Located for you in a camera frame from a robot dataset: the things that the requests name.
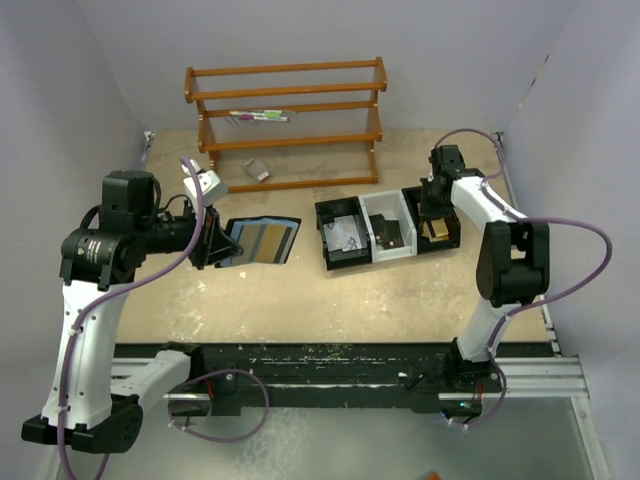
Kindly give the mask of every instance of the paper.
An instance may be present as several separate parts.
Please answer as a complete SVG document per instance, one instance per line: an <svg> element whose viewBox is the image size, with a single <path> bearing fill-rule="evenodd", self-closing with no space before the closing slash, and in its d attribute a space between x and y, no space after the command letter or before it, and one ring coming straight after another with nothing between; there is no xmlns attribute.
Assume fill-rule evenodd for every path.
<svg viewBox="0 0 640 480"><path fill-rule="evenodd" d="M348 252L362 249L360 233L353 215L336 217L333 222L325 223L322 227L327 240L327 248L330 252L336 250Z"/></svg>
<svg viewBox="0 0 640 480"><path fill-rule="evenodd" d="M286 263L300 227L300 219L288 217L238 218L229 222L232 224L229 236L238 242L244 253L222 260L220 267Z"/></svg>

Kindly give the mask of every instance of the white box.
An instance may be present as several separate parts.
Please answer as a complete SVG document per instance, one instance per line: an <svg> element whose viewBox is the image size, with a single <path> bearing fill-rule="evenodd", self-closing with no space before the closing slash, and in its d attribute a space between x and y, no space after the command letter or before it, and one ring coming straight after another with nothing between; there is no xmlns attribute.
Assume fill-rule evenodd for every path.
<svg viewBox="0 0 640 480"><path fill-rule="evenodd" d="M358 199L367 230L369 231L369 237L371 238L371 261L373 263L411 257L418 254L418 234L411 220L402 190L358 195ZM378 214L382 214L385 220L397 220L400 223L400 233L402 234L404 247L385 250L382 245L376 244L369 216Z"/></svg>

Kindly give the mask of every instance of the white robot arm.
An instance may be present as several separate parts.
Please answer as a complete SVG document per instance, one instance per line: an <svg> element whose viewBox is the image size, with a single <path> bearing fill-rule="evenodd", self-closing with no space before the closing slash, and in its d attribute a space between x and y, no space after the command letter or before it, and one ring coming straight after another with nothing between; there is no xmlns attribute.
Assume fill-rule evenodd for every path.
<svg viewBox="0 0 640 480"><path fill-rule="evenodd" d="M198 172L204 218L200 238L190 255L199 269L242 249L221 230L212 208L227 187L214 172ZM154 205L153 190L156 187ZM80 331L76 316L96 299L124 290L147 254L182 251L193 235L197 195L191 177L184 179L186 197L182 216L159 212L159 192L153 175L144 172L112 172L103 181L100 225L88 228L89 215L63 243L60 276L64 279L64 324L58 363L42 415L25 422L22 437L38 443L54 443L58 426L61 375L67 345L76 337L68 369L69 388L65 429L76 450L90 453L127 451L140 430L142 417L176 385L198 374L198 347L169 343L144 368L127 378L111 378L113 352L120 315L128 293L95 307Z"/></svg>
<svg viewBox="0 0 640 480"><path fill-rule="evenodd" d="M465 167L457 146L431 152L432 173L423 179L421 217L428 221L462 210L484 232L476 283L481 298L456 340L463 362L487 362L511 318L507 312L531 303L549 286L549 227L531 224L486 184L479 170ZM512 251L524 252L512 258Z"/></svg>

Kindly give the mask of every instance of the table surface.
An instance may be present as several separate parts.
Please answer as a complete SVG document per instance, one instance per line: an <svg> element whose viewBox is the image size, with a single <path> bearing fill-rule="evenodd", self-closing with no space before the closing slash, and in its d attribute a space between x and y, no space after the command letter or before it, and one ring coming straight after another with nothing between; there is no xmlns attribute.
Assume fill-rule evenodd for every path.
<svg viewBox="0 0 640 480"><path fill-rule="evenodd" d="M492 407L485 400L485 411ZM491 420L462 432L437 415L400 409L270 411L244 442L212 444L167 428L167 403L145 412L130 451L111 455L104 480L592 480L576 417L567 398L507 398ZM234 436L262 414L196 419L194 430ZM78 478L94 478L101 455L70 451ZM58 480L65 480L63 475Z"/></svg>
<svg viewBox="0 0 640 480"><path fill-rule="evenodd" d="M377 185L348 185L229 194L215 207L223 224L234 217L282 215L302 219L285 265L252 264L198 271L188 262L130 294L120 322L119 342L440 342L460 335L479 298L475 269L482 232L458 212L459 249L327 272L316 230L314 203L420 184L429 172L429 151L445 132L390 131L376 144ZM163 198L182 192L179 157L208 165L198 152L197 132L156 134L147 169L161 182ZM469 167L497 170L492 145L472 134L457 143ZM362 175L364 146L321 145L229 152L219 174L229 185L253 180L243 171L259 158L273 181ZM493 188L505 199L501 179ZM177 213L181 202L174 202ZM143 278L177 255L155 255L137 273ZM516 317L509 341L548 339L539 310Z"/></svg>

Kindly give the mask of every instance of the wooden shelf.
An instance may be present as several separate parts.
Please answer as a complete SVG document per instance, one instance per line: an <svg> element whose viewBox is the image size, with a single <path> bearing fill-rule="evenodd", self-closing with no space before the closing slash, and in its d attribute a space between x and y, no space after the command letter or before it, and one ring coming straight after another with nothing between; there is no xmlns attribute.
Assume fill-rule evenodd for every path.
<svg viewBox="0 0 640 480"><path fill-rule="evenodd" d="M228 75L247 75L247 74L277 74L284 72L299 72L313 70L330 70L330 69L352 69L352 68L372 68L372 82L358 83L332 83L326 85L299 85L269 88L250 88L237 90L215 90L202 91L198 84L198 77L216 77ZM375 160L374 143L382 140L382 126L378 113L378 93L387 89L387 75L384 69L382 58L377 57L375 60L353 61L353 62L328 62L328 63L306 63L292 65L267 65L258 67L232 67L217 68L207 70L194 70L187 68L184 96L187 103L196 103L199 116L198 131L198 148L200 152L209 154L211 168L217 169L220 160L220 152L226 150L240 150L250 148L270 148L270 147L291 147L300 145L319 145L331 143L348 143L348 142L364 142L367 148L367 157L369 159L370 175L365 177L353 178L337 178L326 180L309 180L287 183L266 183L254 184L246 186L231 187L231 192L249 192L262 190L279 190L283 188L307 188L322 187L334 185L350 185L359 183L377 183L378 169ZM352 102L334 102L334 103L314 103L302 105L275 105L260 107L238 107L235 109L218 109L207 110L204 102L206 100L225 100L233 98L249 98L249 97L268 97L281 95L302 95L302 94L323 94L336 92L358 92L370 91L368 101L352 101ZM276 139L260 139L246 140L234 142L218 142L216 141L213 128L211 126L212 118L227 117L233 110L251 111L251 110L288 110L296 113L313 113L332 110L351 110L351 109L367 109L367 125L365 133L347 133L338 135L323 135L313 137L299 138L276 138Z"/></svg>

